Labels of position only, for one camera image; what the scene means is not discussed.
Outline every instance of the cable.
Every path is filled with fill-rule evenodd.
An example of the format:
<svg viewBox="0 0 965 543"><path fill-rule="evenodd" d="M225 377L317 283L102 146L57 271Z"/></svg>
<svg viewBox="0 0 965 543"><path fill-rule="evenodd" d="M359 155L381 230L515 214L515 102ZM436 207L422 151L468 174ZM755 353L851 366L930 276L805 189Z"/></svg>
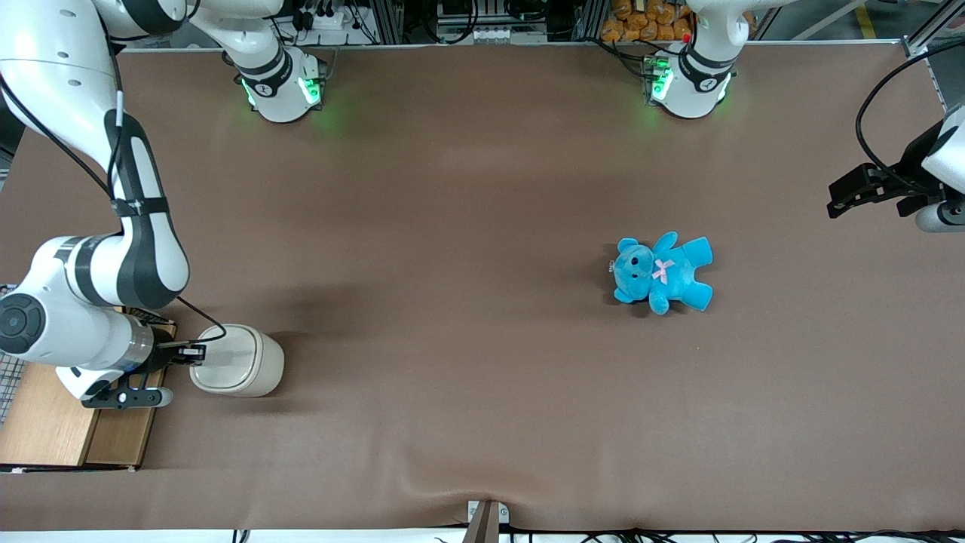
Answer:
<svg viewBox="0 0 965 543"><path fill-rule="evenodd" d="M53 132L50 131L50 129L48 129L43 123L41 123L41 121L38 120L37 117L34 116L34 114L31 113L30 110L26 108L26 106L23 105L23 102L16 97L16 95L14 94L14 91L10 89L10 87L7 85L7 81L5 81L3 78L0 78L0 89L2 89L4 94L6 94L8 98L10 98L10 100L14 103L17 109L23 112L23 114L27 117L27 119L29 119L30 122L33 123L33 125L37 127L37 129L40 130L43 135L47 136L47 139L54 142L54 145L59 147L60 150L66 153L71 160L76 162L77 165L80 166L81 169L83 169L84 172L87 173L87 175L91 176L91 179L93 179L94 182L97 183L98 186L100 186L100 189L103 190L108 197L112 197L110 189L107 187L104 181L100 179L100 176L97 173L95 173L95 171L92 170L91 167L88 166L86 162L81 160L80 157L77 156L77 153L75 153L70 149L70 147L65 145L64 142L61 141L59 137L54 135Z"/></svg>
<svg viewBox="0 0 965 543"><path fill-rule="evenodd" d="M602 48L604 51L606 51L606 52L610 53L611 55L617 57L617 59L620 60L620 63L623 65L623 67L626 68L627 71L629 71L630 73L632 73L632 74L635 75L636 77L639 77L639 78L644 79L644 80L649 80L649 79L651 79L651 77L650 77L649 75L647 75L647 74L645 74L645 73L642 73L641 71L637 71L633 66L631 66L630 64L627 64L627 63L630 62L630 61L642 63L642 62L644 62L644 59L646 58L645 56L641 56L641 55L631 55L630 53L624 53L624 52L620 51L619 49L617 49L617 45L616 45L615 43L609 44L609 43L604 42L603 40L600 40L599 38L591 38L591 37L580 38L579 40L577 40L577 42L596 43L596 44L599 45L599 47Z"/></svg>
<svg viewBox="0 0 965 543"><path fill-rule="evenodd" d="M647 40L640 40L639 38L638 38L637 40L634 40L634 42L636 42L636 43L646 43L647 45L653 47L654 49L656 49L656 50L658 50L658 51L663 51L663 52L665 52L665 53L667 53L667 54L669 54L669 55L674 55L675 57L680 56L680 53L679 53L679 52L677 52L677 51L671 51L671 50L668 49L667 47L661 47L660 45L657 45L657 44L654 43L654 42L649 42L649 41L647 41Z"/></svg>
<svg viewBox="0 0 965 543"><path fill-rule="evenodd" d="M191 14L184 18L184 20L191 20L191 17L198 14L198 8L201 7L201 0L194 0L194 9L191 10Z"/></svg>
<svg viewBox="0 0 965 543"><path fill-rule="evenodd" d="M341 50L342 50L342 46L341 46L341 45L335 47L335 54L332 55L332 62L330 62L330 63L328 64L328 68L325 70L325 79L324 79L324 81L325 81L326 83L328 82L329 79L332 78L333 75L335 75L335 64L336 64L337 62L339 62L339 51L341 51Z"/></svg>
<svg viewBox="0 0 965 543"><path fill-rule="evenodd" d="M295 43L295 38L291 34L287 32L283 33L282 29L278 27L278 21L275 20L275 17L271 17L271 24L275 25L275 32L278 33L278 39L281 40L282 43L284 43L285 40L289 40L291 44Z"/></svg>
<svg viewBox="0 0 965 543"><path fill-rule="evenodd" d="M466 16L466 28L462 31L462 34L455 40L448 42L445 38L440 38L435 32L429 28L429 22L435 18L438 20L438 15L435 14L435 10L432 10L432 15L427 16L431 8L436 5L437 0L426 0L423 4L423 29L426 30L429 38L436 43L455 45L456 43L462 42L466 38L472 35L473 30L476 30L476 24L480 20L480 7L477 4L477 0L468 0L469 2L469 15Z"/></svg>
<svg viewBox="0 0 965 543"><path fill-rule="evenodd" d="M211 342L211 341L217 341L218 339L221 339L221 338L223 338L223 337L225 337L225 336L228 335L228 330L225 328L224 325L222 325L222 324L219 323L218 321L214 320L213 317L211 317L210 315L208 315L207 313L205 313L205 312L202 311L201 309L198 309L197 307L195 307L193 303L191 303L191 302L188 301L188 300L185 300L184 298L182 298L182 297L180 297L180 296L178 296L178 301L180 301L181 303L183 303L184 305L186 305L188 309L194 311L194 312L197 313L198 315L201 315L205 320L207 320L208 322L210 322L210 323L212 323L213 325L215 325L216 327L218 327L218 329L221 330L221 333L219 333L218 335L215 335L214 337L207 337L207 338L205 338L205 339L189 339L189 340L187 340L187 341L169 341L169 342L167 342L167 343L159 343L159 344L157 345L158 349L166 349L166 348L169 348L169 347L185 347L185 346L188 346L188 345L197 345L197 344L199 344L199 343L208 343L208 342Z"/></svg>
<svg viewBox="0 0 965 543"><path fill-rule="evenodd" d="M758 31L754 34L754 39L755 39L755 40L763 40L763 39L764 39L764 34L767 34L767 31L771 29L771 25L774 24L774 19L778 18L778 15L781 14L781 10L782 10L783 8L784 8L784 6L780 6L780 7L777 8L777 11L774 12L774 16L772 16L772 17L770 18L770 20L767 21L767 26L765 26L765 27L763 27L763 28L758 28Z"/></svg>
<svg viewBox="0 0 965 543"><path fill-rule="evenodd" d="M362 30L362 34L365 35L365 37L368 38L370 42L372 42L372 45L378 45L378 40L375 39L375 34L369 28L369 24L362 17L361 10L359 10L359 6L356 3L356 0L349 0L349 2L350 4L345 4L345 5L348 7L348 10L352 12L352 16L355 17L355 20L358 21L359 26Z"/></svg>
<svg viewBox="0 0 965 543"><path fill-rule="evenodd" d="M115 134L114 145L111 147L111 158L107 162L107 184L114 184L114 168L117 166L118 151L121 148L121 139L124 137L124 82L121 79L121 67L118 66L118 56L111 54L111 64L114 66L114 82L118 88L118 104L115 126L118 131ZM114 198L113 191L110 193L111 199Z"/></svg>
<svg viewBox="0 0 965 543"><path fill-rule="evenodd" d="M861 104L861 109L858 110L858 116L854 120L854 131L855 131L855 135L858 137L858 144L861 145L862 150L865 151L865 155L868 155L868 158L870 158L871 161L874 162L874 165L877 166L879 170L885 172L885 174L887 174L888 177L901 183L909 190L913 190L921 194L931 195L932 191L924 188L923 186L920 186L917 183L904 179L903 177L899 176L895 172L895 170L885 165L885 163L881 161L881 158L879 158L878 155L876 155L874 151L871 150L871 147L868 145L868 142L865 141L865 134L864 134L864 131L862 130L862 121L865 119L865 112L868 111L868 106L871 105L871 102L874 101L874 98L878 96L878 93L881 91L881 89L884 88L884 86L888 84L889 81L894 79L896 75L898 75L899 73L902 73L903 71L907 70L909 67L914 66L915 64L918 64L919 62L921 62L922 60L928 57L937 55L938 53L945 52L949 49L954 49L961 45L965 45L965 40L961 42L942 45L937 49L932 49L927 53L923 53L921 55L918 55L917 57L910 58L905 62L901 63L900 66L890 71L888 75L885 75L885 77L881 81L878 81L878 84L875 85L873 89L871 89L871 93L868 94L868 97L865 99L865 102Z"/></svg>
<svg viewBox="0 0 965 543"><path fill-rule="evenodd" d="M510 17L514 19L519 19L523 22L532 22L535 20L545 19L549 15L549 2L543 4L543 8L534 14L524 13L522 10L517 9L514 0L503 0L503 10L509 14Z"/></svg>

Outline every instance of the metal bracket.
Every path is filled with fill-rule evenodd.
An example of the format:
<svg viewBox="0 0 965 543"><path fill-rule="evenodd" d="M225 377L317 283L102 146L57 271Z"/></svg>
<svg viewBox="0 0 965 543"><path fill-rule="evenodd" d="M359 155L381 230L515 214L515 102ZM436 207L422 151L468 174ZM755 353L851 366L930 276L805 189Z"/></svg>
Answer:
<svg viewBox="0 0 965 543"><path fill-rule="evenodd" d="M109 386L97 393L89 400L81 402L89 409L151 408L158 407L169 398L171 391L167 388L135 388L130 385L131 374L122 375L115 386ZM141 376L141 386L148 380L147 375Z"/></svg>
<svg viewBox="0 0 965 543"><path fill-rule="evenodd" d="M499 524L509 524L510 509L498 501L495 502L495 505L499 507ZM469 501L469 516L466 517L468 522L473 522L473 517L476 516L476 510L479 509L479 506L478 500Z"/></svg>
<svg viewBox="0 0 965 543"><path fill-rule="evenodd" d="M841 176L828 186L828 191L831 193L831 202L828 203L828 216L831 218L838 218L862 204L876 204L902 196L897 203L900 216L908 216L934 203L927 195L893 180L870 163L861 164Z"/></svg>
<svg viewBox="0 0 965 543"><path fill-rule="evenodd" d="M510 523L510 509L498 501L470 501L469 528L462 543L499 543L499 525Z"/></svg>

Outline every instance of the teddy bear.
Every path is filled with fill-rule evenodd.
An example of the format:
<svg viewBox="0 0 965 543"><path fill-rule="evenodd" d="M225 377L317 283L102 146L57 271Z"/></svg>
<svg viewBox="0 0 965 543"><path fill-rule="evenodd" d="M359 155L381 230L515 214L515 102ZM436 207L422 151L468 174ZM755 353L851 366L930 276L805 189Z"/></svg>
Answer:
<svg viewBox="0 0 965 543"><path fill-rule="evenodd" d="M611 265L617 290L614 296L623 303L649 299L650 309L667 313L671 300L682 301L699 311L707 309L714 290L694 279L694 272L713 262L707 238L697 238L680 247L676 232L660 237L651 250L633 238L617 244L620 256Z"/></svg>

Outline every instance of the brown tabletop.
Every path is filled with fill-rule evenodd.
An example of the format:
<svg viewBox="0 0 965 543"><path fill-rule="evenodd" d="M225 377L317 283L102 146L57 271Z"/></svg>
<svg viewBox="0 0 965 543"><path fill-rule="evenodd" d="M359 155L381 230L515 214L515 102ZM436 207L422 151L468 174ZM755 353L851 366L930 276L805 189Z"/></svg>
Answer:
<svg viewBox="0 0 965 543"><path fill-rule="evenodd" d="M217 54L122 55L185 296L276 337L285 377L170 372L142 472L0 477L0 529L432 526L490 497L529 529L962 526L965 236L824 208L902 58L748 47L684 122L595 47L348 51L325 110L274 126ZM866 132L894 159L940 118L915 67ZM112 216L28 135L0 279ZM714 246L708 311L614 304L614 243L671 229Z"/></svg>

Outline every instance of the wooden block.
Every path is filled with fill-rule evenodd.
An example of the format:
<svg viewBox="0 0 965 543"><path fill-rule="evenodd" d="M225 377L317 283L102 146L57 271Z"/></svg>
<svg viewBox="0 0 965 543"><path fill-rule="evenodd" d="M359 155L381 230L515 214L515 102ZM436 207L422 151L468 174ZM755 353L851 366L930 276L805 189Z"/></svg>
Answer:
<svg viewBox="0 0 965 543"><path fill-rule="evenodd" d="M0 464L83 464L97 411L80 405L53 366L28 363L0 429Z"/></svg>
<svg viewBox="0 0 965 543"><path fill-rule="evenodd" d="M164 384L164 370L148 376L147 386ZM88 464L140 466L154 409L101 410L87 451Z"/></svg>

